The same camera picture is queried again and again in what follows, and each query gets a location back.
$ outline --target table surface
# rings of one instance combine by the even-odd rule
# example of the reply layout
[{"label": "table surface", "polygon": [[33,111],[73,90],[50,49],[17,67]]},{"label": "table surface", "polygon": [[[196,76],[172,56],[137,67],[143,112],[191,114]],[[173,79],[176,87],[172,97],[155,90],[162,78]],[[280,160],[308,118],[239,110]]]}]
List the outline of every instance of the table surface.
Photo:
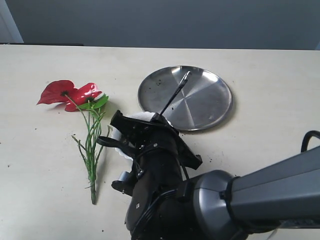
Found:
[{"label": "table surface", "polygon": [[[85,136],[79,112],[36,105],[46,85],[97,83],[112,115],[140,112],[137,92],[150,73],[174,65],[204,68],[234,93],[232,115],[182,138],[203,164],[243,176],[298,154],[304,134],[320,129],[320,51],[0,46],[0,240],[125,240],[130,197],[111,188],[130,169],[114,149],[99,160],[91,205],[85,166],[71,135]],[[319,230],[279,230],[275,240],[313,240]],[[250,236],[266,239],[269,233]]]}]

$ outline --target red anthurium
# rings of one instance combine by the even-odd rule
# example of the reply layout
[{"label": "red anthurium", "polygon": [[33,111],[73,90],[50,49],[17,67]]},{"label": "red anthurium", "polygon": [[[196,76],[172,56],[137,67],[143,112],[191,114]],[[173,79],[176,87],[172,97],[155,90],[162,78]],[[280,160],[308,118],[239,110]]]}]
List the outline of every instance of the red anthurium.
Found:
[{"label": "red anthurium", "polygon": [[72,81],[53,81],[43,90],[37,104],[66,103],[69,101],[66,95],[72,96],[75,92],[77,89]]},{"label": "red anthurium", "polygon": [[[82,105],[88,101],[93,101],[102,91],[98,90],[97,84],[90,82],[79,88],[77,91],[72,92],[68,96],[75,102],[75,104]],[[67,112],[74,112],[77,110],[76,105],[70,100],[67,101],[65,110]]]}]

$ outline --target metal plate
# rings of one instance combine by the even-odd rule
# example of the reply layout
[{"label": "metal plate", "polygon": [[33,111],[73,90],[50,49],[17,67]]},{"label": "metal plate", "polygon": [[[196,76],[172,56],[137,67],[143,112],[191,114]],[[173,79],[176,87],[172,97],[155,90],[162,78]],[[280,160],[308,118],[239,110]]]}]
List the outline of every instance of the metal plate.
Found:
[{"label": "metal plate", "polygon": [[199,67],[170,66],[151,73],[138,90],[141,108],[160,113],[187,71],[192,75],[163,115],[180,131],[217,125],[232,108],[232,93],[219,76]]}]

